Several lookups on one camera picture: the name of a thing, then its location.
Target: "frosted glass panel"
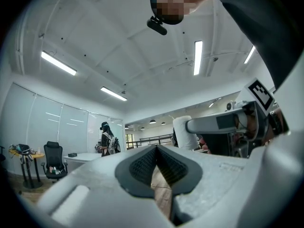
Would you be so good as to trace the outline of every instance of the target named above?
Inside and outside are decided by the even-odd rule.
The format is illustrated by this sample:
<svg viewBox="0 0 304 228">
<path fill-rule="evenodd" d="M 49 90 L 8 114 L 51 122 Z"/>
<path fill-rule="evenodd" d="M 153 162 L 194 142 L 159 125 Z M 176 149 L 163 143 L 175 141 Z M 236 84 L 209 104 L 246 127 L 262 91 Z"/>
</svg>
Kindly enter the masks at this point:
<svg viewBox="0 0 304 228">
<path fill-rule="evenodd" d="M 63 106 L 59 128 L 59 144 L 63 148 L 63 156 L 87 152 L 87 118 L 87 111 Z"/>
<path fill-rule="evenodd" d="M 28 126 L 28 145 L 41 152 L 47 141 L 57 142 L 62 104 L 37 96 Z"/>
<path fill-rule="evenodd" d="M 121 148 L 121 151 L 124 151 L 124 133 L 123 133 L 123 122 L 122 120 L 111 118 L 111 121 L 109 122 L 110 128 L 112 133 L 116 138 L 119 140 L 119 145 Z"/>
<path fill-rule="evenodd" d="M 12 84 L 3 106 L 0 120 L 0 145 L 5 147 L 3 165 L 8 171 L 22 174 L 17 157 L 10 158 L 11 144 L 26 143 L 29 113 L 35 99 L 35 93 L 16 84 Z"/>
<path fill-rule="evenodd" d="M 98 115 L 98 114 L 89 114 L 88 118 L 88 128 L 87 128 L 87 143 L 88 143 L 88 152 L 97 153 L 95 150 L 95 145 L 97 144 L 98 139 L 101 139 L 102 131 L 100 131 L 101 124 L 103 122 L 109 123 L 109 117 Z"/>
</svg>

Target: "chair seat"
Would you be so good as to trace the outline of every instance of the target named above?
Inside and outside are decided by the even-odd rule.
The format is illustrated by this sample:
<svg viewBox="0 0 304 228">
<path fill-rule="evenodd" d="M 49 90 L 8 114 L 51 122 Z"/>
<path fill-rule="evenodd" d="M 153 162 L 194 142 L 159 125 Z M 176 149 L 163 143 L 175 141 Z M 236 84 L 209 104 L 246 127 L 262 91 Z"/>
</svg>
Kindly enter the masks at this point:
<svg viewBox="0 0 304 228">
<path fill-rule="evenodd" d="M 47 172 L 46 172 L 46 176 L 47 176 L 47 178 L 49 178 L 49 179 L 61 179 L 61 178 L 63 178 L 63 177 L 65 177 L 66 176 L 66 170 L 62 170 L 62 172 L 61 173 L 59 173 L 59 174 L 54 174 L 54 173 L 50 173 L 49 172 L 49 169 L 47 169 Z"/>
<path fill-rule="evenodd" d="M 3 154 L 0 154 L 0 162 L 5 161 L 5 156 Z"/>
</svg>

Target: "black railing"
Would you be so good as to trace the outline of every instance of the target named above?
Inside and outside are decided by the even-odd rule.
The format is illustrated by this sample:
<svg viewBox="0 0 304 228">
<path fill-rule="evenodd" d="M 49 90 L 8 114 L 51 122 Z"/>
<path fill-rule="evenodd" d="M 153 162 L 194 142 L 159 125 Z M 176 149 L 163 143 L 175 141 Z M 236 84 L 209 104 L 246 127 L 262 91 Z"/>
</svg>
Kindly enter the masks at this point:
<svg viewBox="0 0 304 228">
<path fill-rule="evenodd" d="M 148 143 L 150 144 L 162 144 L 162 143 L 171 143 L 171 138 L 173 134 L 167 134 L 167 135 L 161 135 L 161 136 L 156 136 L 156 137 L 151 137 L 151 138 L 142 138 L 139 139 L 139 141 L 134 141 L 134 142 L 127 142 L 127 149 L 133 149 L 133 148 L 138 148 L 138 146 L 141 146 L 142 143 Z"/>
</svg>

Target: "yellow table top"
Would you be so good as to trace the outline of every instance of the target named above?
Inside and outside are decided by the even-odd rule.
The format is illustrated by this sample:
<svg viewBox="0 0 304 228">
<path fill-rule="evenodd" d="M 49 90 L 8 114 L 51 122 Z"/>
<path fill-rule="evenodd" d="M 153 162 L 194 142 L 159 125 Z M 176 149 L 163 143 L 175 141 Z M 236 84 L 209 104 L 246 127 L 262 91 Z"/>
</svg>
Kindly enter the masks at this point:
<svg viewBox="0 0 304 228">
<path fill-rule="evenodd" d="M 10 153 L 14 154 L 15 156 L 20 156 L 18 153 L 16 153 L 17 151 L 16 150 L 9 150 Z M 42 158 L 43 156 L 45 156 L 43 153 L 40 153 L 40 154 L 32 154 L 32 157 L 34 159 L 37 159 L 37 158 Z"/>
</svg>

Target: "white paper towel roll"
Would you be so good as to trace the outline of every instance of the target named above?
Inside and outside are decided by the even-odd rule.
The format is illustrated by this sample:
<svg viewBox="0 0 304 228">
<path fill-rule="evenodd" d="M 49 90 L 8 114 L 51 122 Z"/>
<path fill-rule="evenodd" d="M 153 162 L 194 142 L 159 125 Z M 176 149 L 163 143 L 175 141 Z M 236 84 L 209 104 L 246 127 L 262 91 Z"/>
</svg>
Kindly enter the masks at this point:
<svg viewBox="0 0 304 228">
<path fill-rule="evenodd" d="M 199 146 L 196 134 L 186 131 L 185 123 L 191 119 L 190 116 L 181 116 L 173 120 L 173 127 L 179 148 L 186 150 L 194 150 Z"/>
</svg>

